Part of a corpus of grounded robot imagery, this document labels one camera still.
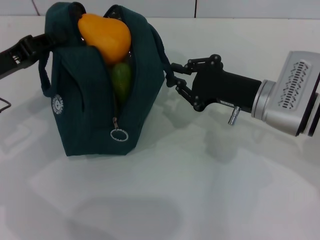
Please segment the white table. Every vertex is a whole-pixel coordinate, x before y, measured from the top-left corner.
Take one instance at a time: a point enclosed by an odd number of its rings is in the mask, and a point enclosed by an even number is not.
[[[290,50],[320,52],[320,20],[152,18],[171,62],[220,54],[276,81]],[[0,48],[44,17],[0,17]],[[66,157],[38,65],[0,80],[1,240],[318,240],[320,130],[276,131],[242,112],[197,113],[165,86],[127,156]]]

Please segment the dark green bag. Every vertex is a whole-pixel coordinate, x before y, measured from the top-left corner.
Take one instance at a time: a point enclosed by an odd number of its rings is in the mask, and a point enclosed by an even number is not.
[[[164,70],[167,75],[173,73],[161,38],[147,20],[123,6],[111,7],[104,17],[121,18],[130,30],[133,68],[130,96],[116,115],[107,66],[100,52],[85,44],[78,30],[78,19],[85,12],[77,2],[59,2],[47,11],[45,33],[66,37],[67,41],[52,51],[51,84],[45,70],[49,53],[40,59],[41,87],[51,98],[67,156],[125,155],[137,145],[164,82]],[[114,117],[119,129],[115,129]]]

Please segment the circular logo patch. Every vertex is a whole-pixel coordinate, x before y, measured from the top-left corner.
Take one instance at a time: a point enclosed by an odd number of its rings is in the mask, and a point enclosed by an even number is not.
[[[52,99],[52,109],[55,114],[61,114],[64,109],[64,101],[62,100],[60,95],[55,95]]]

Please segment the metal ring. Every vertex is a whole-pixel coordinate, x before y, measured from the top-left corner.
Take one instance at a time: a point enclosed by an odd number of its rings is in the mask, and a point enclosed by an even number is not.
[[[118,132],[118,131],[123,132],[123,133],[125,134],[125,139],[118,139],[118,138],[116,138],[116,137],[113,136],[113,133],[114,133],[114,132]],[[125,142],[125,141],[127,141],[128,138],[129,138],[128,133],[127,133],[125,130],[120,129],[120,128],[118,128],[118,129],[113,129],[113,130],[110,132],[110,136],[113,138],[113,140],[116,140],[117,142]]]

